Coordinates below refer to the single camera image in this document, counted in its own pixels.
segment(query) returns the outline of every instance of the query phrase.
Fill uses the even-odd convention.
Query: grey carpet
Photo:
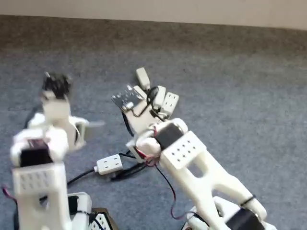
[[[74,76],[74,115],[107,122],[67,156],[69,179],[125,151],[129,135],[110,98],[144,66],[153,85],[180,95],[175,116],[258,196],[268,221],[305,230],[306,41],[306,32],[277,29],[0,16],[1,184],[12,188],[12,136],[39,101],[44,71]],[[174,186],[180,214],[192,203]],[[70,189],[79,191],[107,207],[121,230],[178,230],[183,223],[171,219],[171,191],[154,169],[118,183],[88,176]],[[13,210],[1,195],[1,229],[12,229]]]

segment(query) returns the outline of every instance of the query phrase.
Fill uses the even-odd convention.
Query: black cable
[[[83,214],[86,214],[89,216],[89,221],[90,221],[90,224],[95,221],[95,223],[98,225],[99,229],[100,230],[105,230],[105,228],[103,228],[101,226],[101,224],[98,222],[98,220],[96,220],[96,216],[97,216],[97,213],[88,213],[88,212],[85,212],[85,211],[82,211],[82,210],[78,210],[76,213],[83,213]]]
[[[24,122],[24,129],[28,128],[28,124],[31,121],[31,119],[35,116],[38,110],[42,108],[42,104],[38,104],[32,108],[32,110],[27,115],[25,122]]]
[[[137,115],[135,114],[134,110],[132,109],[132,113],[135,117],[140,117],[144,112],[145,110],[149,107],[149,105],[151,105],[153,107],[153,102],[154,102],[154,99],[155,97],[157,96],[159,92],[159,88],[157,86],[155,87],[152,87],[148,92],[147,92],[147,97],[146,97],[146,102],[147,102],[147,105],[142,109],[142,111]]]
[[[135,156],[130,156],[130,155],[128,155],[126,153],[122,153],[122,152],[119,153],[119,156],[129,157],[129,158],[134,158],[135,159]]]
[[[130,125],[129,125],[129,121],[128,121],[126,115],[125,115],[123,112],[121,112],[121,114],[122,114],[122,116],[123,116],[123,119],[124,119],[124,123],[125,123],[126,129],[128,130],[129,134],[133,137],[133,136],[134,136],[134,133],[133,133],[133,131],[131,130],[131,127],[130,127]]]
[[[105,229],[101,226],[101,224],[96,220],[96,218],[94,219],[94,221],[95,221],[96,224],[98,225],[99,229],[105,230]]]
[[[70,186],[72,183],[74,183],[76,180],[79,180],[81,177],[84,177],[86,176],[87,174],[90,174],[90,173],[93,173],[95,172],[94,169],[90,169],[90,170],[87,170],[83,173],[81,173],[80,175],[76,176],[75,178],[71,179],[70,181],[67,182],[67,186]]]
[[[125,180],[128,179],[130,177],[132,177],[134,174],[137,174],[138,172],[144,170],[147,167],[147,165],[142,165],[141,167],[139,167],[138,169],[136,169],[135,171],[131,171],[130,173],[124,173],[121,174],[120,176],[116,176],[111,178],[111,181],[121,181],[121,180]]]
[[[81,177],[84,177],[84,176],[86,176],[87,174],[90,174],[90,173],[93,173],[93,172],[95,172],[94,169],[89,169],[89,170],[87,170],[87,171],[81,173],[80,175],[78,175],[78,176],[72,178],[71,180],[69,180],[69,181],[67,182],[67,187],[70,186],[72,183],[74,183],[76,180],[79,180]],[[45,201],[45,200],[47,200],[47,196],[43,196],[43,197],[41,197],[39,200],[40,200],[40,201]]]
[[[249,203],[250,201],[252,201],[253,199],[256,199],[256,195],[252,195],[252,197],[250,197],[249,199],[247,199],[246,201],[244,201],[243,203],[240,204],[240,206],[244,206],[246,205],[247,203]]]
[[[129,177],[132,177],[134,174],[142,171],[146,167],[147,166],[146,166],[145,163],[137,163],[137,164],[133,165],[132,167],[130,167],[128,169],[124,169],[124,170],[120,171],[119,173],[117,173],[117,175],[115,177],[111,178],[111,181],[120,181],[120,180],[127,179]]]

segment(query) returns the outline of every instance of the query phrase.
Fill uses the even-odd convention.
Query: robotic arm
[[[178,118],[150,125],[134,139],[134,148],[144,161],[159,161],[193,200],[193,208],[205,222],[188,214],[194,230],[275,230],[264,222],[267,212],[253,194],[230,175],[207,151],[206,146]],[[195,163],[202,171],[196,177],[188,169]],[[213,197],[218,190],[234,198],[241,207]]]
[[[11,160],[14,193],[21,230],[88,230],[87,215],[70,216],[69,197],[76,207],[91,212],[88,194],[67,194],[63,159],[67,152],[80,149],[92,127],[87,120],[71,116],[71,79],[46,73],[42,92],[43,113],[37,113],[28,127],[13,138]],[[41,197],[47,196],[47,205]]]

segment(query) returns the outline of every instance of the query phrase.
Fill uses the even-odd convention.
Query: wire
[[[35,116],[38,110],[42,108],[42,104],[38,104],[32,108],[32,110],[27,115],[25,122],[24,122],[24,129],[28,128],[28,124],[31,121],[31,119]]]
[[[120,171],[115,177],[111,178],[111,181],[120,181],[120,180],[127,179],[133,176],[134,174],[142,171],[146,167],[147,166],[144,163],[137,163],[128,169],[124,169]]]
[[[78,176],[72,178],[71,180],[69,180],[69,181],[67,182],[67,187],[70,186],[72,183],[74,183],[76,180],[79,180],[81,177],[84,177],[84,176],[86,176],[86,175],[88,175],[88,174],[90,174],[90,173],[93,173],[93,172],[95,172],[94,169],[89,169],[89,170],[87,170],[87,171],[81,173],[80,175],[78,175]],[[40,200],[40,201],[45,201],[45,200],[47,200],[47,198],[48,198],[48,196],[43,196],[43,197],[41,197],[39,200]]]
[[[159,88],[157,86],[155,87],[152,87],[148,92],[147,92],[147,97],[146,97],[146,102],[147,102],[147,105],[142,109],[142,111],[137,115],[135,114],[134,110],[132,109],[132,114],[135,116],[135,117],[140,117],[144,112],[145,110],[149,107],[149,105],[151,105],[153,107],[153,102],[154,102],[154,99],[155,97],[157,96],[159,92]]]
[[[133,136],[134,136],[134,133],[133,133],[133,131],[131,130],[131,127],[130,127],[130,125],[129,125],[129,121],[128,121],[126,115],[125,115],[123,112],[121,112],[121,114],[122,114],[122,116],[123,116],[123,119],[124,119],[124,123],[125,123],[126,129],[128,130],[129,134],[133,137]]]
[[[13,196],[10,194],[9,190],[8,190],[6,187],[2,187],[2,192],[3,192],[3,194],[4,194],[7,198],[13,200],[13,201],[15,202],[15,204],[17,204],[16,198],[13,197]]]
[[[89,216],[89,219],[92,218],[92,213],[88,213],[88,212],[86,212],[86,211],[78,210],[76,213],[86,214],[86,215]],[[105,228],[103,228],[103,227],[101,226],[101,224],[98,222],[98,220],[97,220],[96,218],[94,218],[93,221],[95,221],[95,223],[98,225],[98,227],[99,227],[100,230],[105,230]]]
[[[90,173],[93,173],[93,172],[95,172],[94,169],[89,169],[89,170],[87,170],[87,171],[81,173],[80,175],[76,176],[75,178],[69,180],[69,181],[67,182],[67,186],[70,186],[70,185],[71,185],[72,183],[74,183],[76,180],[79,180],[81,177],[84,177],[84,176],[86,176],[87,174],[90,174]]]
[[[96,224],[98,225],[99,229],[105,230],[105,229],[101,226],[101,224],[96,220],[96,218],[94,219],[94,221],[95,221]]]
[[[75,128],[75,130],[76,130],[77,133],[78,133],[78,137],[76,138],[76,141],[75,141],[75,142],[77,142],[78,140],[81,139],[81,134],[80,134],[80,131],[78,130],[77,126],[74,125],[74,128]]]
[[[166,180],[166,182],[168,183],[170,189],[172,190],[172,193],[173,193],[173,197],[174,197],[174,201],[173,201],[173,204],[171,206],[171,209],[170,209],[170,213],[171,213],[171,216],[172,218],[176,219],[176,220],[180,220],[182,218],[184,218],[188,213],[193,213],[194,215],[197,215],[198,214],[196,212],[192,212],[192,211],[189,211],[189,212],[185,212],[183,213],[182,215],[180,216],[175,216],[174,215],[174,207],[175,207],[175,204],[176,204],[176,192],[173,188],[173,186],[171,185],[170,181],[168,180],[168,178],[163,174],[163,172],[158,168],[157,164],[154,165],[156,167],[156,169],[158,170],[158,172],[164,177],[164,179]]]
[[[253,199],[256,199],[256,195],[252,195],[252,197],[250,197],[249,199],[247,199],[246,201],[244,201],[243,203],[240,204],[241,207],[243,207],[244,205],[246,205],[247,203],[249,203],[250,201],[252,201]]]
[[[126,153],[122,153],[122,152],[119,153],[119,156],[129,157],[129,158],[135,159],[135,156],[130,156],[130,155],[128,155],[128,154],[126,154]]]

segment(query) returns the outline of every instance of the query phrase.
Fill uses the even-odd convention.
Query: red wire
[[[6,187],[2,187],[2,192],[3,192],[3,194],[4,194],[7,198],[9,198],[9,199],[13,200],[15,203],[17,203],[16,198],[13,197],[13,196],[10,194],[9,190],[8,190]]]
[[[182,219],[184,218],[188,213],[193,213],[193,214],[196,214],[195,212],[192,212],[192,211],[189,211],[189,212],[184,212],[182,215],[176,217],[174,215],[174,207],[175,207],[175,204],[176,204],[176,192],[173,188],[173,186],[171,185],[170,181],[167,179],[167,177],[163,174],[163,172],[158,168],[157,164],[154,165],[156,167],[156,169],[159,171],[159,173],[164,177],[164,179],[166,180],[166,182],[168,183],[170,189],[172,190],[172,193],[173,193],[173,198],[174,198],[174,201],[173,201],[173,204],[171,206],[171,210],[170,210],[170,213],[171,213],[171,216],[172,218],[176,219],[176,220],[179,220],[179,219]]]

